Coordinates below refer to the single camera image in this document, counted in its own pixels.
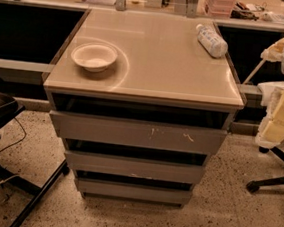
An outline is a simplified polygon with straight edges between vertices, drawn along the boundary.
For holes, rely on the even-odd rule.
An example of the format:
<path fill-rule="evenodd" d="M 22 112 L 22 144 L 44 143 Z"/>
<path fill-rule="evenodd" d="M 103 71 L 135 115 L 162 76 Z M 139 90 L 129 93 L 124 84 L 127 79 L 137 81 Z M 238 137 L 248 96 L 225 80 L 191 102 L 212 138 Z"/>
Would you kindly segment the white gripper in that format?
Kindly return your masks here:
<path fill-rule="evenodd" d="M 261 52 L 263 60 L 277 62 L 283 60 L 284 38 L 279 39 Z M 255 136 L 259 147 L 271 149 L 284 140 L 284 87 L 275 87 L 267 104 L 267 114 L 263 117 Z"/>

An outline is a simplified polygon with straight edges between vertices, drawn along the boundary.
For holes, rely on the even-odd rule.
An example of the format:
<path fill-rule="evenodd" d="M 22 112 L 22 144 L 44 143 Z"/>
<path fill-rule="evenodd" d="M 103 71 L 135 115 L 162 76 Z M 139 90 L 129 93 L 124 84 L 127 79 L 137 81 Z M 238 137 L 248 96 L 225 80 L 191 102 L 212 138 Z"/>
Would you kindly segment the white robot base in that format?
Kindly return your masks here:
<path fill-rule="evenodd" d="M 259 83 L 257 87 L 261 91 L 261 106 L 268 106 L 270 103 L 279 99 L 280 92 L 284 90 L 284 81 L 268 81 Z"/>

